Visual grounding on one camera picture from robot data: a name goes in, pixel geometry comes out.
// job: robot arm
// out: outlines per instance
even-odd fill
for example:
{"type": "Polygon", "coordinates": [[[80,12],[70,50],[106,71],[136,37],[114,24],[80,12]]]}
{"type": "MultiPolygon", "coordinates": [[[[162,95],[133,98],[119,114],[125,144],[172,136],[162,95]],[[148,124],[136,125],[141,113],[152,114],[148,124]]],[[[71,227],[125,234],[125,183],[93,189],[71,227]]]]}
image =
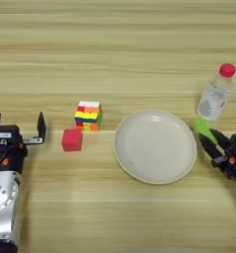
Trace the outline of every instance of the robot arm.
{"type": "Polygon", "coordinates": [[[236,133],[229,139],[220,131],[208,128],[202,118],[197,118],[195,125],[202,147],[212,158],[212,166],[236,182],[236,133]]]}
{"type": "Polygon", "coordinates": [[[16,253],[20,234],[21,180],[28,144],[41,144],[45,122],[39,115],[39,136],[23,139],[17,126],[0,126],[0,253],[16,253]]]}

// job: red bottle cap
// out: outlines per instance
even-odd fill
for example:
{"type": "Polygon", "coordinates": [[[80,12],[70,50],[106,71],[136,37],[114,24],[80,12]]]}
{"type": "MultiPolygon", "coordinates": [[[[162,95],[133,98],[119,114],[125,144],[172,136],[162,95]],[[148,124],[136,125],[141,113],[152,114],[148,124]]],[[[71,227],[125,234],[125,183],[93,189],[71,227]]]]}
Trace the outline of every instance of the red bottle cap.
{"type": "Polygon", "coordinates": [[[235,74],[236,67],[231,63],[224,63],[220,66],[219,73],[224,77],[231,77],[235,74]]]}

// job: white plate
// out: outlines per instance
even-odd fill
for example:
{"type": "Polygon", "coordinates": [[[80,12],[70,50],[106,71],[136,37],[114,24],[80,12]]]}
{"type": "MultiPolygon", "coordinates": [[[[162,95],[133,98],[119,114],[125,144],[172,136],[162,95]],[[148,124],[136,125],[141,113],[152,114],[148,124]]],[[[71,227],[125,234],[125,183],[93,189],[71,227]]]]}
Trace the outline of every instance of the white plate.
{"type": "Polygon", "coordinates": [[[132,177],[150,184],[168,184],[190,172],[197,158],[197,144],[189,127],[179,118],[146,110],[119,124],[115,154],[132,177]]]}

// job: bottle label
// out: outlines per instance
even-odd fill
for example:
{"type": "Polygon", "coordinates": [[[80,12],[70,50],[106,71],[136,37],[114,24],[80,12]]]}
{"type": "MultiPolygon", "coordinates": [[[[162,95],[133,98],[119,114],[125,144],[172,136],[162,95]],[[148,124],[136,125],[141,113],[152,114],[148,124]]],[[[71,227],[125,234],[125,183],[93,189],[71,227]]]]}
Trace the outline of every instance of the bottle label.
{"type": "Polygon", "coordinates": [[[207,120],[216,120],[228,100],[228,93],[223,89],[209,85],[202,94],[198,111],[207,120]]]}

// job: green object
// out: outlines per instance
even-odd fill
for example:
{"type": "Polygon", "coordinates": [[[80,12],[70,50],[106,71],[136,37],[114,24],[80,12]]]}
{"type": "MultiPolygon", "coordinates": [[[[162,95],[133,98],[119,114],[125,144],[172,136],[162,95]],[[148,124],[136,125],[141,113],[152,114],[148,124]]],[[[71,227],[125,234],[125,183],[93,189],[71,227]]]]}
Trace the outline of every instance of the green object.
{"type": "Polygon", "coordinates": [[[103,119],[103,111],[100,110],[99,116],[98,116],[98,119],[97,119],[97,124],[98,124],[98,127],[99,127],[99,128],[101,127],[102,119],[103,119]]]}
{"type": "Polygon", "coordinates": [[[197,132],[201,133],[202,135],[208,137],[213,143],[217,144],[217,140],[214,135],[211,133],[207,121],[205,121],[201,116],[198,116],[194,120],[195,129],[197,132]]]}

